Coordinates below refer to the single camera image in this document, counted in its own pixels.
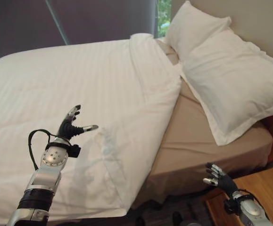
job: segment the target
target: pillowcase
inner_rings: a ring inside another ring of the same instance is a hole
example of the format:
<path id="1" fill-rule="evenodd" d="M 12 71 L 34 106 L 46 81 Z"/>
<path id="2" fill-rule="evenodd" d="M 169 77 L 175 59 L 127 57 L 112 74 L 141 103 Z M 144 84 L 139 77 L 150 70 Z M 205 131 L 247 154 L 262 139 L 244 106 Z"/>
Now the pillowcase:
<path id="1" fill-rule="evenodd" d="M 231 18 L 217 18 L 193 7 L 186 1 L 173 18 L 165 36 L 181 61 L 210 36 L 228 28 Z"/>
<path id="2" fill-rule="evenodd" d="M 273 115 L 273 58 L 232 31 L 195 48 L 183 71 L 200 101 L 218 145 Z"/>

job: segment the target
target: white duvet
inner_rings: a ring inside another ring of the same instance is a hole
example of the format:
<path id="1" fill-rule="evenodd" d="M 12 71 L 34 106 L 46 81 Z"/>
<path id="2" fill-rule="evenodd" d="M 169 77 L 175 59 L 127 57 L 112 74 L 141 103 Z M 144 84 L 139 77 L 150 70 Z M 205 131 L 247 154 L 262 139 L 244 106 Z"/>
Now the white duvet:
<path id="1" fill-rule="evenodd" d="M 50 220 L 125 215 L 150 172 L 180 91 L 180 78 L 149 34 L 130 40 L 43 48 L 0 59 L 0 224 L 17 208 L 34 171 L 27 137 L 75 125 L 99 129 L 71 140 Z M 47 142 L 35 135 L 37 163 Z"/>

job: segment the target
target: mattress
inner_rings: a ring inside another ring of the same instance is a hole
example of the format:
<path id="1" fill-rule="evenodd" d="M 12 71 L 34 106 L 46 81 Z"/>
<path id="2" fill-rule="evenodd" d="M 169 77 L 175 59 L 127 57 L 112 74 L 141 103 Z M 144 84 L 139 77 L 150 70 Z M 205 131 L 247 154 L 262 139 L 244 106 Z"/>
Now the mattress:
<path id="1" fill-rule="evenodd" d="M 175 65 L 176 52 L 162 41 L 158 44 Z M 147 200 L 162 203 L 168 195 L 198 192 L 207 188 L 205 164 L 216 162 L 228 173 L 245 175 L 267 163 L 273 138 L 262 123 L 253 125 L 234 142 L 217 146 L 199 101 L 188 84 L 181 91 L 164 134 L 150 175 L 133 208 Z"/>

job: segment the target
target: black cable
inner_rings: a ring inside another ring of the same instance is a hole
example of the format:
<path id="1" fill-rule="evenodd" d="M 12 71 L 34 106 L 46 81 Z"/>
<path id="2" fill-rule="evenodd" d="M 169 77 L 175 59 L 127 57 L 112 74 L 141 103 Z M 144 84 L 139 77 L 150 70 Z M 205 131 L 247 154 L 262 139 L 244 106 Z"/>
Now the black cable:
<path id="1" fill-rule="evenodd" d="M 264 209 L 264 207 L 263 207 L 262 204 L 259 202 L 259 200 L 255 197 L 254 194 L 252 194 L 251 192 L 249 192 L 248 190 L 245 190 L 245 189 L 238 189 L 238 191 L 246 192 L 246 193 L 252 195 L 252 196 L 254 197 L 254 199 L 259 203 L 259 205 Z M 265 216 L 267 217 L 267 219 L 269 219 L 269 217 L 268 217 L 268 215 L 267 215 L 265 209 L 264 209 L 264 212 L 265 212 Z"/>
<path id="2" fill-rule="evenodd" d="M 38 131 L 43 132 L 43 133 L 45 133 L 45 134 L 48 136 L 48 143 L 50 142 L 50 136 L 53 136 L 53 137 L 58 137 L 58 138 L 60 138 L 60 139 L 62 139 L 62 140 L 64 140 L 64 141 L 66 141 L 66 142 L 69 144 L 69 146 L 72 146 L 71 143 L 69 142 L 69 140 L 67 140 L 66 138 L 61 137 L 61 136 L 58 136 L 58 135 L 53 135 L 53 134 L 49 133 L 47 130 L 45 130 L 45 129 L 36 129 L 36 130 L 32 131 L 32 132 L 28 135 L 28 150 L 29 150 L 29 155 L 30 155 L 30 157 L 31 157 L 31 159 L 32 159 L 33 167 L 34 167 L 35 170 L 37 170 L 37 169 L 39 169 L 39 168 L 38 168 L 38 166 L 37 166 L 37 164 L 36 164 L 36 162 L 35 162 L 35 160 L 34 160 L 34 157 L 33 157 L 33 151 L 32 151 L 32 138 L 33 138 L 33 135 L 34 135 L 36 132 L 38 132 Z"/>

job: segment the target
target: robotic arm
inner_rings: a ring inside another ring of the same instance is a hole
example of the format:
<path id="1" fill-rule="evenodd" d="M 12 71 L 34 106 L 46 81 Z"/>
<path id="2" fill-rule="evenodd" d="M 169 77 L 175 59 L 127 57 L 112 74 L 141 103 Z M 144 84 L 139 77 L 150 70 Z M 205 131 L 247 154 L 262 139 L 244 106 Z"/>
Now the robotic arm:
<path id="1" fill-rule="evenodd" d="M 244 195 L 241 191 L 245 190 L 238 189 L 235 182 L 217 165 L 208 163 L 206 167 L 210 177 L 204 178 L 203 182 L 226 192 L 230 199 L 224 201 L 224 207 L 229 214 L 238 215 L 245 226 L 273 226 L 262 206 L 254 201 L 252 194 Z"/>
<path id="2" fill-rule="evenodd" d="M 40 168 L 33 173 L 16 211 L 12 214 L 7 226 L 45 226 L 49 218 L 52 199 L 61 180 L 61 170 L 68 157 L 77 158 L 80 152 L 78 145 L 71 145 L 69 140 L 86 131 L 97 129 L 97 125 L 75 127 L 72 122 L 80 112 L 80 105 L 72 108 L 63 120 L 56 138 L 48 143 L 41 156 Z"/>

